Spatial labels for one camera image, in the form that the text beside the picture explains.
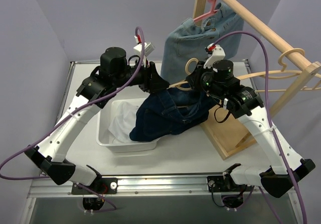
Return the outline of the dark blue denim skirt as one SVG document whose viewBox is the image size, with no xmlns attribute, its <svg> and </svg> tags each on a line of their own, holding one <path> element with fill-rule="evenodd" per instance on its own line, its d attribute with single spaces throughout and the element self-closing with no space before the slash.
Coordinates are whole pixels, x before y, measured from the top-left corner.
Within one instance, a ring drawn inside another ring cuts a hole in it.
<svg viewBox="0 0 321 224">
<path fill-rule="evenodd" d="M 217 102 L 203 91 L 177 88 L 152 93 L 136 112 L 132 141 L 151 142 L 165 135 L 179 135 L 206 121 Z"/>
</svg>

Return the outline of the light blue denim skirt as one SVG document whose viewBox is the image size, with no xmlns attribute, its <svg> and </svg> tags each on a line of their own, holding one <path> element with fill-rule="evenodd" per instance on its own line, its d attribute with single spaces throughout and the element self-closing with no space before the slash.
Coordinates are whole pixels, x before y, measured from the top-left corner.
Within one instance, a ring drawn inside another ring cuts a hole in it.
<svg viewBox="0 0 321 224">
<path fill-rule="evenodd" d="M 225 3 L 218 3 L 216 10 L 200 26 L 188 18 L 168 35 L 160 72 L 164 80 L 173 84 L 185 79 L 189 59 L 205 60 L 208 45 L 230 32 L 243 30 L 244 20 Z"/>
</svg>

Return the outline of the white skirt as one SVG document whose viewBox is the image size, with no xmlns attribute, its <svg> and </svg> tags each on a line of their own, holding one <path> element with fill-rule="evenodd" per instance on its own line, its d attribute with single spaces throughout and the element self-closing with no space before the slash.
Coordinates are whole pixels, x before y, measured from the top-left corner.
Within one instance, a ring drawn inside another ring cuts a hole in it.
<svg viewBox="0 0 321 224">
<path fill-rule="evenodd" d="M 136 112 L 140 105 L 121 101 L 115 108 L 114 117 L 111 119 L 108 131 L 111 134 L 113 144 L 139 143 L 130 138 L 129 134 L 136 125 Z"/>
</svg>

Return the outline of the wooden hanger of white skirt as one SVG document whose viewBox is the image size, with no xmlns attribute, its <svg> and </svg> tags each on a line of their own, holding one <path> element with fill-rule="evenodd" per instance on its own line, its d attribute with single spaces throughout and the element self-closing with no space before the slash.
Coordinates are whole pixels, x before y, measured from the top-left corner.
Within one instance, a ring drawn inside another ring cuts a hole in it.
<svg viewBox="0 0 321 224">
<path fill-rule="evenodd" d="M 302 48 L 293 48 L 282 53 L 278 58 L 278 64 L 282 67 L 280 70 L 271 70 L 268 72 L 268 79 L 282 80 L 287 78 L 297 77 L 302 74 L 301 70 L 289 70 L 287 69 L 287 64 L 283 62 L 283 58 L 287 57 L 291 53 L 299 53 L 303 57 L 305 56 L 305 51 Z M 319 79 L 317 84 L 311 88 L 304 86 L 300 91 L 317 91 L 320 90 L 320 74 L 315 75 Z"/>
</svg>

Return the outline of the wooden hanger of dark skirt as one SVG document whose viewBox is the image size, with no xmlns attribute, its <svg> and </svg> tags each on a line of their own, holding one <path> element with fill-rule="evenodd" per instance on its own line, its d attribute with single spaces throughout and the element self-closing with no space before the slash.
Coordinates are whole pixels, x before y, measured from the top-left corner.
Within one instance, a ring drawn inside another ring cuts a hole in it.
<svg viewBox="0 0 321 224">
<path fill-rule="evenodd" d="M 217 60 L 206 66 L 198 61 L 192 73 L 189 73 L 183 85 L 192 90 L 203 91 L 228 110 L 249 111 L 257 106 L 263 107 L 263 101 L 251 87 L 244 86 L 234 76 L 234 63 L 230 60 Z"/>
</svg>

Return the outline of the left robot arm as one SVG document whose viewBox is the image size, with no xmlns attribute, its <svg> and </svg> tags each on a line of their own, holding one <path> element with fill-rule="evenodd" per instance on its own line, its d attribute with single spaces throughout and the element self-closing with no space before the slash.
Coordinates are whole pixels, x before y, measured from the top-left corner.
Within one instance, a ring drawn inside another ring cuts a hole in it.
<svg viewBox="0 0 321 224">
<path fill-rule="evenodd" d="M 75 139 L 108 101 L 125 87 L 137 85 L 147 93 L 169 87 L 169 83 L 159 76 L 155 63 L 147 61 L 147 56 L 154 50 L 152 43 L 139 43 L 134 50 L 139 61 L 131 66 L 124 49 L 106 49 L 100 57 L 100 64 L 82 81 L 54 131 L 25 151 L 25 155 L 57 185 L 67 181 L 78 182 L 89 193 L 97 193 L 101 188 L 101 175 L 90 166 L 77 165 L 66 159 Z"/>
</svg>

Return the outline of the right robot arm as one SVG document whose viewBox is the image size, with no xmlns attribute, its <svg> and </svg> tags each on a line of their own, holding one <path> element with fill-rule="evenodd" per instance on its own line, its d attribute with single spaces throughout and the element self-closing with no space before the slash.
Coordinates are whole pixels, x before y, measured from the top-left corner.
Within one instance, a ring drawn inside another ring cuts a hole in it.
<svg viewBox="0 0 321 224">
<path fill-rule="evenodd" d="M 286 141 L 269 120 L 261 97 L 251 87 L 244 86 L 233 74 L 230 60 L 218 60 L 205 68 L 204 62 L 186 77 L 193 90 L 202 91 L 226 109 L 250 132 L 270 161 L 267 170 L 234 164 L 227 169 L 223 185 L 234 190 L 239 185 L 263 187 L 270 195 L 282 197 L 294 183 L 314 168 L 311 159 L 304 159 Z"/>
</svg>

